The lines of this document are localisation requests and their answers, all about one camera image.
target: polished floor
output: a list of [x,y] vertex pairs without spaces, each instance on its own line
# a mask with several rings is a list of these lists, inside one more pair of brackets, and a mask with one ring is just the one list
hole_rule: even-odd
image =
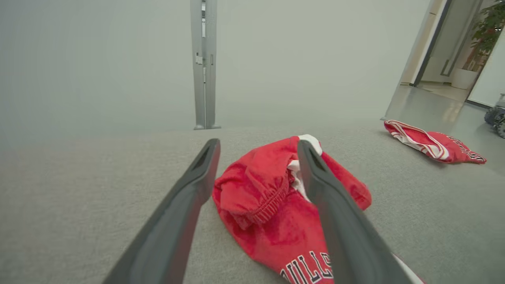
[[505,139],[484,122],[486,110],[410,86],[399,86],[386,113],[425,131],[438,131],[460,139],[485,157],[484,165],[505,176]]
[[458,89],[449,85],[428,84],[423,82],[419,84],[418,88],[458,102],[464,102],[470,92],[470,90]]

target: white trim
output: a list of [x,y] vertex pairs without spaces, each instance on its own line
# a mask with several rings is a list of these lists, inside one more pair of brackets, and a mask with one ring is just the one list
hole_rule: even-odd
[[405,274],[407,274],[407,277],[412,281],[412,284],[424,284],[423,281],[417,276],[410,267],[408,267],[401,259],[399,259],[396,255],[394,255],[394,258],[400,265],[400,267],[405,271]]
[[317,138],[315,138],[314,136],[312,136],[310,134],[304,134],[304,135],[299,135],[298,138],[300,138],[300,140],[309,141],[319,156],[323,153],[323,149],[321,148],[321,145],[319,144],[319,140],[317,140]]
[[[438,142],[435,138],[433,138],[431,135],[429,135],[426,131],[424,131],[420,128],[405,124],[403,122],[397,121],[397,120],[387,120],[387,121],[385,121],[385,123],[387,123],[388,125],[391,125],[398,132],[401,133],[400,135],[398,135],[398,132],[395,132],[395,131],[391,132],[391,134],[394,133],[393,137],[400,140],[403,144],[410,146],[410,147],[412,147],[416,150],[419,150],[421,152],[423,152],[422,149],[426,149],[426,151],[429,152],[430,156],[434,159],[437,159],[437,160],[447,160],[447,158],[449,158],[449,151],[447,150],[447,148],[444,145],[442,145],[440,142]],[[428,139],[430,139],[435,145],[422,144],[422,143],[415,141],[414,139],[412,139],[410,136],[407,135],[407,133],[404,131],[404,128],[412,129],[417,132],[425,134],[428,137]]]
[[[321,148],[321,145],[319,144],[319,140],[317,140],[314,136],[309,135],[309,134],[304,134],[304,135],[299,135],[298,138],[300,140],[309,141],[319,156],[321,154],[323,154],[323,148]],[[305,191],[304,182],[301,179],[300,161],[299,160],[292,160],[289,163],[289,165],[287,165],[287,169],[290,171],[291,175],[294,177],[294,182],[291,184],[291,186],[296,191],[298,191],[305,198],[305,200],[310,202],[309,198],[307,197],[307,193]]]

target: printed lettering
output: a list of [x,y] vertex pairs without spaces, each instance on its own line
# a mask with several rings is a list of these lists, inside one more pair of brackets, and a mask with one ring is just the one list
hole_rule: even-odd
[[287,274],[286,274],[286,270],[284,270],[284,269],[282,269],[282,270],[281,270],[281,276],[282,276],[282,278],[284,278],[284,279],[286,279],[288,282],[290,282],[290,281],[289,281],[289,278],[288,278],[288,276],[287,276]]
[[298,281],[298,277],[296,277],[296,275],[294,275],[291,262],[286,265],[286,268],[287,268],[287,270],[289,270],[289,274],[291,274],[291,277],[293,277],[294,283],[300,284],[300,282]]
[[316,254],[313,251],[310,251],[310,254],[311,254],[312,258],[314,258],[314,261],[316,262],[317,267],[319,268],[319,271],[321,272],[321,275],[323,276],[323,278],[333,278],[333,275],[331,274],[331,272],[328,269],[325,269],[325,271],[323,271],[323,268],[321,267],[321,264],[319,263],[319,260],[317,259]]
[[300,255],[298,256],[298,259],[300,260],[300,262],[303,264],[304,268],[305,268],[305,271],[307,272],[307,274],[309,275],[309,278],[311,279],[311,282],[312,284],[315,284],[317,282],[319,282],[319,280],[321,280],[321,276],[319,275],[319,273],[317,272],[317,270],[314,270],[312,274],[310,269],[309,269],[309,266],[307,266],[307,263],[305,262],[305,258],[303,255]]
[[323,258],[324,263],[326,263],[326,266],[331,268],[330,256],[327,253],[320,253],[320,255]]
[[296,259],[293,260],[291,263],[293,264],[293,266],[298,271],[298,274],[300,275],[301,280],[304,282],[304,284],[309,284],[309,283],[307,283],[307,279],[305,279],[305,275],[301,272],[300,267],[298,266],[298,262],[296,261]]
[[460,147],[461,152],[463,154],[466,154],[470,159],[484,162],[484,158],[463,147],[462,145],[463,143],[461,142],[461,140],[458,140],[451,136],[447,136],[447,138],[451,139],[454,143],[456,143],[456,145]]

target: carpeted platform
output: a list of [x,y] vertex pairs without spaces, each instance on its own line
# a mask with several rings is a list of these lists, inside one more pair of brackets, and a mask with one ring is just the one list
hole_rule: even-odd
[[[84,140],[10,155],[0,162],[0,283],[100,283],[209,138],[221,139],[220,175],[254,147],[306,133],[369,186],[367,216],[426,283],[505,282],[505,177],[431,161],[381,121],[363,120]],[[185,282],[284,281],[248,258],[209,200]]]

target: red garment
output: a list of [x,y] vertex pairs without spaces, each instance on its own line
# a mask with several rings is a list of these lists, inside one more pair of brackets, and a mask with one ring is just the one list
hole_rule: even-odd
[[485,164],[479,154],[471,151],[460,140],[440,132],[425,132],[422,129],[396,120],[384,121],[384,127],[403,144],[419,150],[442,163],[472,162]]
[[252,259],[291,283],[333,283],[318,210],[301,181],[296,152],[300,139],[312,143],[362,210],[370,206],[367,187],[310,135],[251,150],[216,180],[213,199],[226,228]]

